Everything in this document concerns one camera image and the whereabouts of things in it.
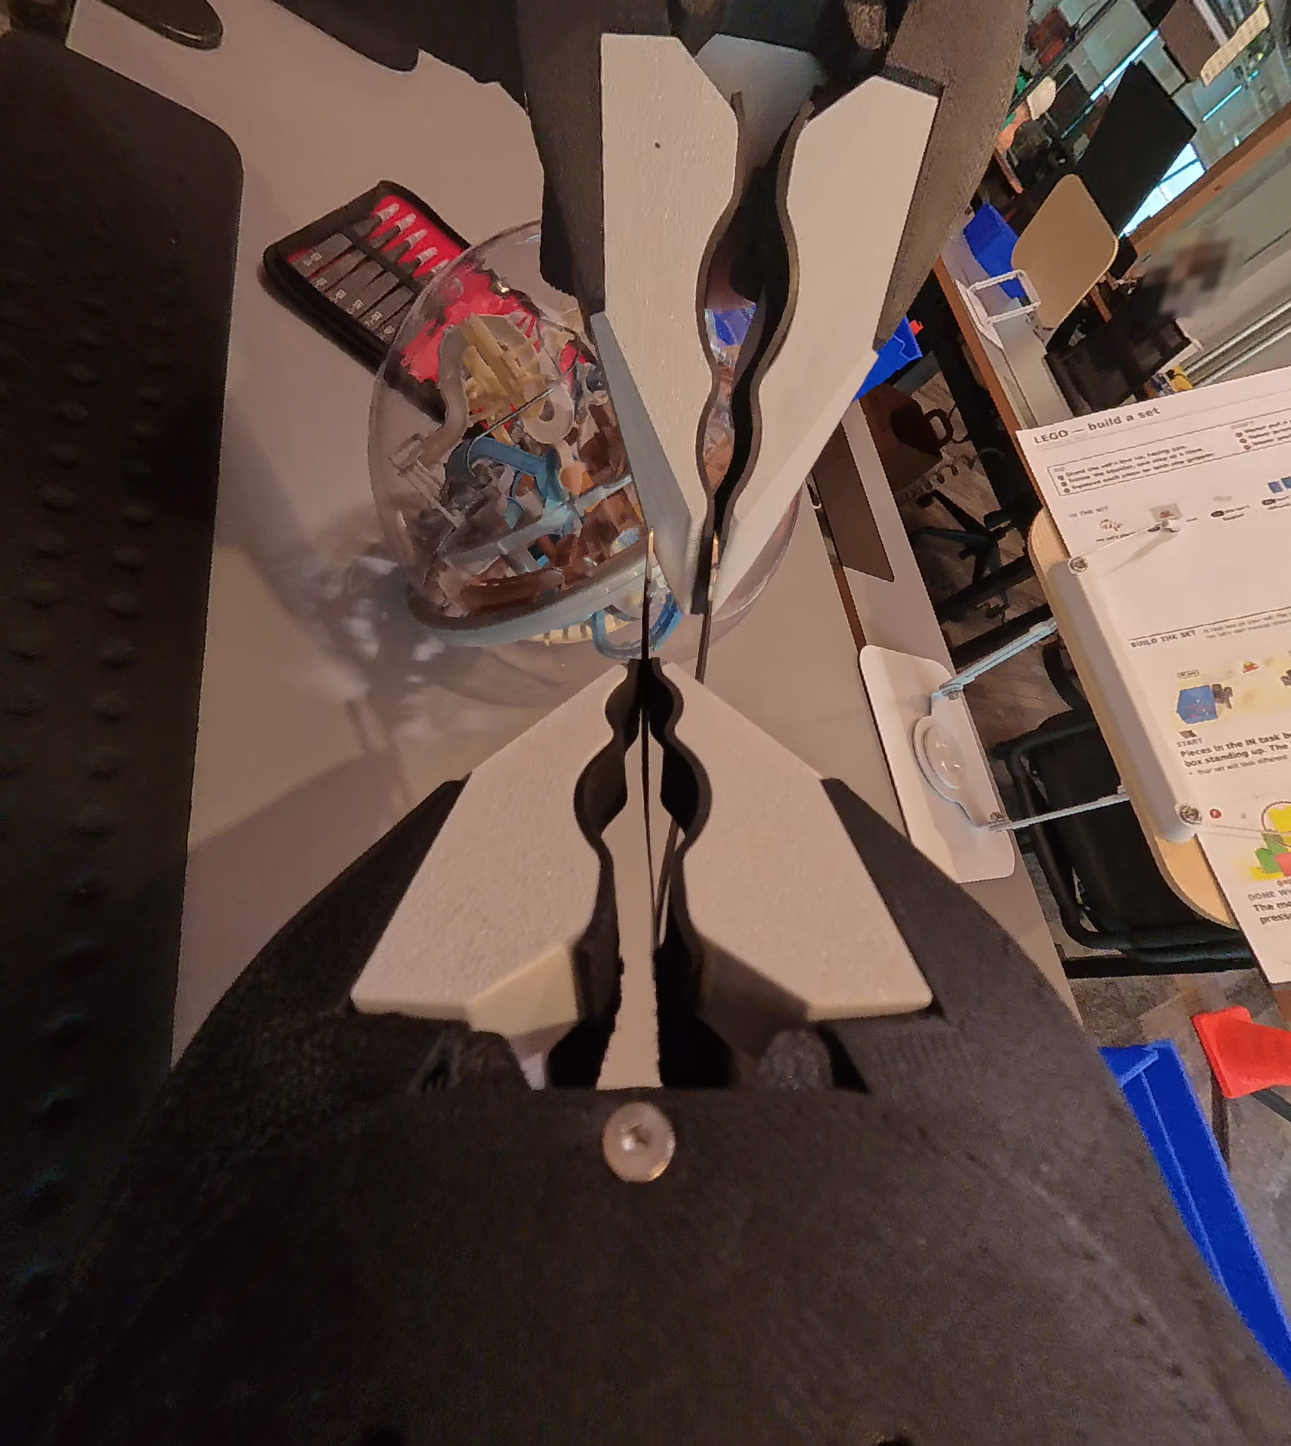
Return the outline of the black perforated wrist rest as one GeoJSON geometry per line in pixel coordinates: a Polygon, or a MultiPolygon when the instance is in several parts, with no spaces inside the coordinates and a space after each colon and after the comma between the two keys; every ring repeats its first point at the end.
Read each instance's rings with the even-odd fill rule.
{"type": "Polygon", "coordinates": [[[243,164],[0,42],[0,1367],[171,1062],[243,164]]]}

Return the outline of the clear maze ball toy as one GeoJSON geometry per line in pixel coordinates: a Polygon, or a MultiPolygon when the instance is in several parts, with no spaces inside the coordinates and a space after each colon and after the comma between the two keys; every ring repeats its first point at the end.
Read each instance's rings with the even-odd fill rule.
{"type": "Polygon", "coordinates": [[[618,409],[543,226],[434,268],[395,321],[370,411],[383,545],[424,635],[627,661],[700,638],[656,557],[618,409]]]}

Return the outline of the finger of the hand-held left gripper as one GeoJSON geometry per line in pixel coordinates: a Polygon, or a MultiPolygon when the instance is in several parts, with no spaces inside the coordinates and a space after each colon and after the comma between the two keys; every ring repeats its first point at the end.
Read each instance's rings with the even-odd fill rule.
{"type": "Polygon", "coordinates": [[[597,346],[656,559],[691,613],[709,608],[715,518],[706,283],[742,194],[743,114],[680,39],[602,36],[597,346]]]}
{"type": "Polygon", "coordinates": [[[864,78],[808,101],[764,168],[764,193],[746,209],[764,244],[764,287],[713,500],[713,610],[766,551],[873,366],[942,95],[926,78],[864,78]]]}

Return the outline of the red plastic piece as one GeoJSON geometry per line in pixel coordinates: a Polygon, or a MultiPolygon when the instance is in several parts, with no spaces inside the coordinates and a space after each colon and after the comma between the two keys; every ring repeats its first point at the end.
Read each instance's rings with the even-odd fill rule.
{"type": "Polygon", "coordinates": [[[1291,1028],[1254,1021],[1243,1006],[1197,1013],[1192,1024],[1227,1099],[1291,1089],[1291,1028]]]}

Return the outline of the black monitor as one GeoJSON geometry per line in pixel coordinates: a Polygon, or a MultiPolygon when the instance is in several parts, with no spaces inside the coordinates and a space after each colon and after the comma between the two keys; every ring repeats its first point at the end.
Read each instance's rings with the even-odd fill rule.
{"type": "Polygon", "coordinates": [[[1197,123],[1148,64],[1133,61],[1126,68],[1102,122],[1073,165],[1115,233],[1130,227],[1132,217],[1195,132],[1197,123]]]}

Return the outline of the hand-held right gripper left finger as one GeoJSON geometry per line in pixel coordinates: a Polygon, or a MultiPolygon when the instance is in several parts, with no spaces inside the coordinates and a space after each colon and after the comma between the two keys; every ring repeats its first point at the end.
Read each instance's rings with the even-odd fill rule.
{"type": "Polygon", "coordinates": [[[471,772],[352,986],[359,1012],[605,1057],[623,979],[605,831],[639,684],[636,662],[609,669],[471,772]]]}

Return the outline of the beige chair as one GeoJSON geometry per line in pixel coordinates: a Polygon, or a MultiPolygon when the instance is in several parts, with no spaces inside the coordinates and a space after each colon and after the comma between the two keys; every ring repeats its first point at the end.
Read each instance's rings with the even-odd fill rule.
{"type": "Polygon", "coordinates": [[[1020,235],[1013,266],[1035,331],[1048,339],[1106,277],[1120,236],[1084,179],[1063,176],[1020,235]]]}

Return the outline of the blue storage bin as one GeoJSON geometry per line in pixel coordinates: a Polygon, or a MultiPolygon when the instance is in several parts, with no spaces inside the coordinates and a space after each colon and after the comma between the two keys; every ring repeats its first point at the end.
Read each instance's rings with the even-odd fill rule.
{"type": "Polygon", "coordinates": [[[1161,1041],[1100,1053],[1210,1273],[1291,1384],[1291,1319],[1177,1047],[1161,1041]]]}

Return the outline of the black red tweezers case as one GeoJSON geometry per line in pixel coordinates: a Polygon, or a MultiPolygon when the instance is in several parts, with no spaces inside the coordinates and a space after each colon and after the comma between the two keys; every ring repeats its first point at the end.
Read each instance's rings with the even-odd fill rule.
{"type": "Polygon", "coordinates": [[[371,370],[436,272],[471,242],[419,194],[382,180],[263,253],[282,304],[371,370]]]}

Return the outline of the black pointed tweezers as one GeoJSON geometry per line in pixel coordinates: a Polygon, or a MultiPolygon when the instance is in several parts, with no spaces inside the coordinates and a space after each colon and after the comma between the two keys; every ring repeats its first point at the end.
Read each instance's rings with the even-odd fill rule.
{"type": "Polygon", "coordinates": [[[642,620],[641,620],[641,694],[638,748],[641,763],[641,801],[644,846],[648,866],[650,916],[648,916],[648,961],[656,968],[656,958],[666,934],[666,910],[671,896],[671,872],[680,840],[680,822],[663,804],[660,786],[665,781],[665,744],[653,730],[653,696],[650,678],[656,665],[653,650],[654,635],[654,574],[656,574],[656,528],[647,528],[647,562],[642,575],[642,620]]]}

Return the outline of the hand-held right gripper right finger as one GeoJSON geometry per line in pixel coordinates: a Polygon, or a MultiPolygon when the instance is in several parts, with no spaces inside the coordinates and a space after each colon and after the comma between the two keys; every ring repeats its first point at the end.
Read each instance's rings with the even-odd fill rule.
{"type": "Polygon", "coordinates": [[[675,662],[657,665],[657,741],[677,827],[663,946],[688,1021],[761,1057],[784,1032],[933,1003],[816,768],[675,662]]]}

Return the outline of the printed instruction sheet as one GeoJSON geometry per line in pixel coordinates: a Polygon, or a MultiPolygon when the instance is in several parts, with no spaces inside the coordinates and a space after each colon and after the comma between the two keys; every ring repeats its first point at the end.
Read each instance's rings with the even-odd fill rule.
{"type": "Polygon", "coordinates": [[[1048,599],[1154,840],[1291,986],[1291,366],[1037,424],[1048,599]]]}

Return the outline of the set of black tweezers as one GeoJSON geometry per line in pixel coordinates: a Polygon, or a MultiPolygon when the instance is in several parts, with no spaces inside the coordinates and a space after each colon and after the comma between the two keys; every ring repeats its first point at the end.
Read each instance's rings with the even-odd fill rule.
{"type": "Polygon", "coordinates": [[[287,262],[350,325],[388,346],[413,301],[466,247],[418,196],[385,190],[344,226],[290,244],[287,262]]]}

